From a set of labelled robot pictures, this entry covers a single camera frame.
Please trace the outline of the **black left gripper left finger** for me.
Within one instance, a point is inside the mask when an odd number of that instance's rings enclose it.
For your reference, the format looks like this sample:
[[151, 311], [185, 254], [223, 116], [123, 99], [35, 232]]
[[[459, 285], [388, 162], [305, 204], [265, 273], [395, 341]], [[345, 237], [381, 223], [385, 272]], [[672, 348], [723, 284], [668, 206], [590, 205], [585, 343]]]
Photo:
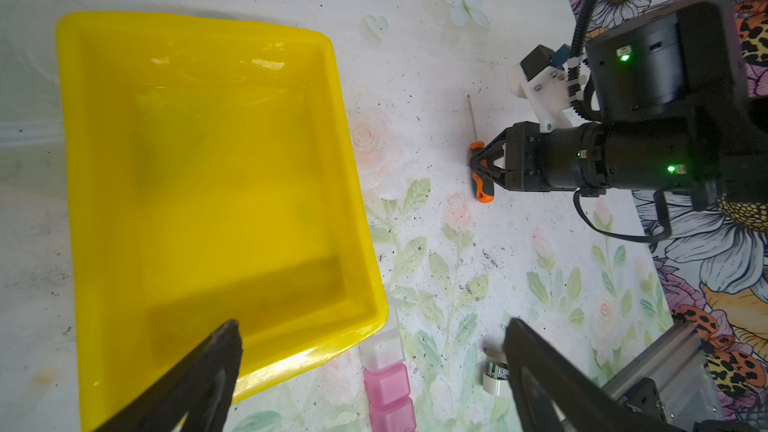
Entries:
[[100, 431], [221, 431], [243, 355], [239, 323], [228, 320]]

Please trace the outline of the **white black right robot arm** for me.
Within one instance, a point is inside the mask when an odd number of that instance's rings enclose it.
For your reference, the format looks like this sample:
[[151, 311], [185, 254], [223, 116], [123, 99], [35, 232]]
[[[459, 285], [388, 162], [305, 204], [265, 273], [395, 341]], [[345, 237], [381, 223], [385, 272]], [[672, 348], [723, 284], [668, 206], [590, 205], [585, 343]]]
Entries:
[[728, 0], [681, 0], [594, 39], [538, 46], [510, 74], [533, 122], [470, 148], [477, 198], [496, 187], [653, 195], [658, 243], [676, 233], [666, 195], [715, 206], [745, 232], [767, 225], [767, 101], [749, 97]]

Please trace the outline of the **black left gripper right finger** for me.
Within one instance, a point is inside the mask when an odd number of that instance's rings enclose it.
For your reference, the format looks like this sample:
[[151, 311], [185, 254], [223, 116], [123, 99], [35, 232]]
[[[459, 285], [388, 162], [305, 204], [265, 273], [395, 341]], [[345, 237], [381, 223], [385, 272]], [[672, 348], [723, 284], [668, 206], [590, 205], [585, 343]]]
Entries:
[[651, 418], [612, 401], [526, 322], [510, 320], [504, 339], [516, 411], [525, 431], [649, 431]]

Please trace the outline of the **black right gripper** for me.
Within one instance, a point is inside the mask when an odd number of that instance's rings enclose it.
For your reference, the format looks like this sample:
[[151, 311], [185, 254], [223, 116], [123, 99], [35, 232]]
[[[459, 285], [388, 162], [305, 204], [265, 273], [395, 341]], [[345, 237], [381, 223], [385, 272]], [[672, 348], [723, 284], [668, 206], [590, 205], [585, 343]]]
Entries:
[[469, 164], [474, 184], [482, 187], [493, 182], [510, 191], [547, 191], [540, 165], [542, 136], [536, 123], [520, 122], [488, 143], [472, 142]]

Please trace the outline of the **orange black screwdriver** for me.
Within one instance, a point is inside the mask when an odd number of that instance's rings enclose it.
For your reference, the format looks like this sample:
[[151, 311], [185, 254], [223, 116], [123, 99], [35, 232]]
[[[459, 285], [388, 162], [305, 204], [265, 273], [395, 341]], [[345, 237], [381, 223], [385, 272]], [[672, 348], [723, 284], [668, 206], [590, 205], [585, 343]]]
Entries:
[[[476, 153], [479, 153], [484, 147], [485, 143], [479, 141], [477, 132], [476, 120], [474, 109], [472, 106], [471, 97], [467, 96], [467, 105], [469, 110], [469, 117], [473, 132], [473, 141], [470, 144], [470, 156], [473, 157]], [[494, 185], [492, 182], [486, 181], [477, 172], [471, 170], [471, 178], [473, 184], [473, 191], [475, 193], [476, 200], [483, 204], [488, 204], [494, 201]]]

